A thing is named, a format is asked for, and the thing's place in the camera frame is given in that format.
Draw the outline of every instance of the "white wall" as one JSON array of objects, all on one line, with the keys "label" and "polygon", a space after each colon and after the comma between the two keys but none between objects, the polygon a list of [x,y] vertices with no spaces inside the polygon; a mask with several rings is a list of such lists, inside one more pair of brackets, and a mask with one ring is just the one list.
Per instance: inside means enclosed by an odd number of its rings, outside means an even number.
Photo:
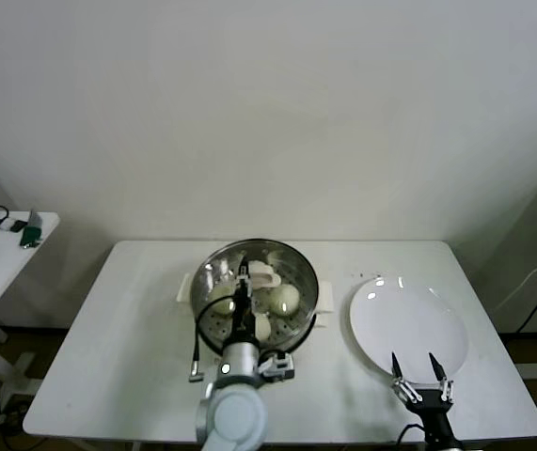
[{"label": "white wall", "polygon": [[442,239],[490,308],[537,263],[537,2],[0,1],[0,198],[63,219],[11,324],[125,238]]}]

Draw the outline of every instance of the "white plate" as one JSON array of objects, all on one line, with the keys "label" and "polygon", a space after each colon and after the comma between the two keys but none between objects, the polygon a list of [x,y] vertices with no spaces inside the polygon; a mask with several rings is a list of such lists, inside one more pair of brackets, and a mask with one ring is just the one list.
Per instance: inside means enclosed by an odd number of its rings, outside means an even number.
[{"label": "white plate", "polygon": [[432,352],[448,377],[465,362],[468,338],[463,322],[435,290],[404,277],[379,277],[364,284],[350,305],[352,330],[360,348],[391,374],[396,353],[404,377],[434,383]]}]

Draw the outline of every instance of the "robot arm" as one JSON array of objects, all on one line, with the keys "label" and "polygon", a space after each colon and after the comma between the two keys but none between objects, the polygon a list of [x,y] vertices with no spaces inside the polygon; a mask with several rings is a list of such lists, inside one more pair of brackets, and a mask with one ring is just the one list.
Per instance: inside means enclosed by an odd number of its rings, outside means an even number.
[{"label": "robot arm", "polygon": [[462,450],[463,444],[454,437],[447,416],[453,404],[453,382],[448,380],[443,366],[431,353],[429,358],[439,384],[435,387],[417,388],[403,378],[398,359],[392,352],[393,391],[408,411],[420,417],[425,430],[427,451]]},{"label": "robot arm", "polygon": [[[246,259],[239,267],[232,300],[231,333],[224,343],[215,382],[208,386],[197,410],[197,439],[207,451],[258,449],[266,434],[267,413],[257,389],[266,382],[294,376],[289,353],[274,351],[260,361]],[[198,352],[189,381],[202,380],[196,360]]]}]

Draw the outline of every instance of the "stainless steel pot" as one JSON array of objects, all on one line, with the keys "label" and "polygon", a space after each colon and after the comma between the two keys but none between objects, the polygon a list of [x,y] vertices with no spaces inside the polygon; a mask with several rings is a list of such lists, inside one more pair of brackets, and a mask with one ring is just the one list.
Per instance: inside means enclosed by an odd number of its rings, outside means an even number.
[{"label": "stainless steel pot", "polygon": [[[280,275],[282,283],[293,285],[300,294],[299,307],[293,315],[283,317],[268,313],[271,333],[268,339],[261,342],[261,350],[291,351],[297,348],[314,324],[318,278],[312,265],[301,253],[280,241],[253,239],[233,242],[201,263],[191,283],[191,305],[195,318],[210,302],[211,292],[217,285],[235,280],[244,256],[249,261],[259,260],[272,266],[275,273]],[[221,354],[223,342],[230,335],[230,328],[230,316],[220,315],[210,309],[201,319],[199,334],[214,352]]]}]

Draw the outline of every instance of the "floor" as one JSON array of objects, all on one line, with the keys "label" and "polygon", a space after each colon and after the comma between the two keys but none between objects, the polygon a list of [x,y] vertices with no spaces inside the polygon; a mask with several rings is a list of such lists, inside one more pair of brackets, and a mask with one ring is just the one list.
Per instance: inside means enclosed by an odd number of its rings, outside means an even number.
[{"label": "floor", "polygon": [[[46,370],[50,366],[55,354],[57,353],[61,342],[64,337],[63,332],[28,332],[28,331],[11,331],[9,332],[9,340],[7,343],[0,345],[0,353],[6,357],[10,362],[14,362],[17,357],[26,350],[32,350],[37,354],[37,358],[34,364],[30,367],[28,376],[34,378],[43,378]],[[509,353],[512,355],[513,359],[517,363],[529,363],[537,361],[537,340],[515,340],[507,345]],[[537,381],[528,381],[527,386],[531,395],[537,403]],[[9,445],[14,449],[23,450],[30,447],[33,444],[36,444],[39,439],[28,437],[28,436],[18,436],[8,439]],[[332,446],[316,446],[323,451],[340,451],[342,448],[347,448],[350,450],[364,450],[364,449],[377,449],[368,446],[350,446],[343,447],[332,447]],[[285,446],[266,446],[267,449],[275,448],[279,451],[289,451],[294,449],[292,447]],[[36,448],[38,451],[75,451],[79,450],[72,443],[63,441],[63,440],[47,440]],[[125,446],[125,443],[113,446],[113,449],[126,450],[129,449]],[[160,445],[160,444],[148,444],[144,445],[143,450],[194,450],[198,449],[197,446],[189,445]],[[517,442],[505,442],[505,443],[492,443],[486,447],[488,451],[506,451],[506,450],[533,450],[537,449],[537,439],[517,441]],[[10,451],[7,448],[0,436],[0,451]]]}]

